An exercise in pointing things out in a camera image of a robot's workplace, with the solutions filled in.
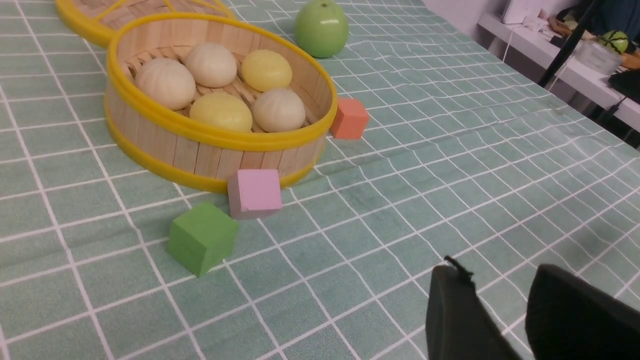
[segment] plastic container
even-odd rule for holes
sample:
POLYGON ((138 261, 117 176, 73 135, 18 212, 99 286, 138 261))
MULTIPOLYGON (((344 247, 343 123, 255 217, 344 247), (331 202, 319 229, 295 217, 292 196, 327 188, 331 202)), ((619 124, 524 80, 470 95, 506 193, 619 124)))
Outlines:
POLYGON ((584 66, 609 76, 622 64, 622 56, 594 41, 583 41, 575 58, 584 66))

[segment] green block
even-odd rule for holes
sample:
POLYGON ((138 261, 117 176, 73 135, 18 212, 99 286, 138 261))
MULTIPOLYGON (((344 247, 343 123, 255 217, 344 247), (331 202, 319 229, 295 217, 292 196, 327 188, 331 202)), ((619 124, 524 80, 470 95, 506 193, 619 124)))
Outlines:
POLYGON ((167 252, 197 277, 231 255, 238 223, 210 202, 202 202, 175 218, 167 252))

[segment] white cable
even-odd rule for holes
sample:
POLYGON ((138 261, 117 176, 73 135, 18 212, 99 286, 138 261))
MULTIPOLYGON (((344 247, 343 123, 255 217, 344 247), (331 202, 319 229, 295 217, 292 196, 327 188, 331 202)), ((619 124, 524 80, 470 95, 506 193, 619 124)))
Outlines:
POLYGON ((520 28, 524 28, 525 25, 520 24, 518 26, 514 26, 513 28, 511 28, 511 32, 509 33, 509 40, 507 40, 507 48, 504 50, 504 55, 502 55, 502 62, 504 63, 504 60, 507 58, 507 52, 509 51, 509 47, 511 46, 511 40, 513 39, 513 33, 516 31, 516 29, 520 29, 520 28))
POLYGON ((566 70, 567 67, 569 67, 569 61, 571 61, 571 59, 573 58, 573 56, 570 56, 562 65, 562 67, 560 68, 560 71, 556 74, 556 78, 551 82, 551 85, 549 85, 549 88, 547 89, 548 92, 551 92, 551 89, 554 87, 554 85, 556 84, 556 81, 558 81, 558 79, 560 78, 560 75, 562 75, 562 73, 564 72, 564 70, 566 70))

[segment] white desk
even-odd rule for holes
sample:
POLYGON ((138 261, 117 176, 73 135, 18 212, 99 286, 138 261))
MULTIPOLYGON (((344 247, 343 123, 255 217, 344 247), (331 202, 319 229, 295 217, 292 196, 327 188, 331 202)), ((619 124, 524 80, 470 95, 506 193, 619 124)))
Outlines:
MULTIPOLYGON (((489 13, 484 13, 480 17, 478 25, 505 42, 509 40, 513 28, 517 27, 517 25, 505 25, 496 15, 489 13)), ((513 31, 510 46, 543 68, 548 68, 559 51, 549 42, 549 38, 527 28, 516 28, 513 31)), ((567 68, 559 75, 559 79, 605 109, 616 104, 623 97, 607 86, 606 77, 573 58, 569 60, 567 68)), ((636 131, 640 131, 640 104, 629 99, 624 100, 615 116, 636 131)))

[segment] tablecloth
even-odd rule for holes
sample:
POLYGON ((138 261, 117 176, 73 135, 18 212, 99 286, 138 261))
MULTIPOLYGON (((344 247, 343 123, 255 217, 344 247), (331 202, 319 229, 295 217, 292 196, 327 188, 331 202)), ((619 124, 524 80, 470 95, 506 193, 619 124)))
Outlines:
MULTIPOLYGON (((425 359, 430 271, 475 273, 524 358, 540 263, 640 308, 638 153, 419 0, 340 0, 321 60, 371 119, 196 279, 173 218, 224 195, 157 177, 104 123, 104 50, 51 0, 0 1, 0 359, 425 359)), ((292 40, 291 0, 230 8, 292 40)))

